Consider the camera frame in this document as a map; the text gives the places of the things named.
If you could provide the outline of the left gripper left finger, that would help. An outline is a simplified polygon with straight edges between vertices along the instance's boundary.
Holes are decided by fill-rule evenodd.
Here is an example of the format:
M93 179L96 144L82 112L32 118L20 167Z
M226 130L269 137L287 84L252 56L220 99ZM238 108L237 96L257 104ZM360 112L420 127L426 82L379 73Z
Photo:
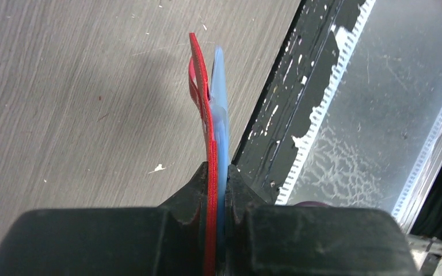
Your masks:
M202 275L207 172L156 207L27 211L0 244L0 275Z

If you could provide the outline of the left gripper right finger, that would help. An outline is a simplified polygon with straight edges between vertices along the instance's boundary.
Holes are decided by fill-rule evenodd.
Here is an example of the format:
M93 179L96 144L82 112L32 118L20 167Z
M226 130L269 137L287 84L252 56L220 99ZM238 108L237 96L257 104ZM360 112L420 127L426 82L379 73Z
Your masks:
M226 275L418 275L406 236L379 209L269 205L228 168Z

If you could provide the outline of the red card holder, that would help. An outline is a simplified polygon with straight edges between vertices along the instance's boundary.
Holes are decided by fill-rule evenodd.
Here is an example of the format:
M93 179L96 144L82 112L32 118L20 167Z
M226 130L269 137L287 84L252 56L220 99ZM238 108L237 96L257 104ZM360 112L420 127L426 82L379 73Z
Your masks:
M230 122L224 53L221 47L216 47L212 72L208 74L195 33L189 34L189 42L189 92L202 120L208 162L203 273L216 275L226 257L225 207L230 164Z

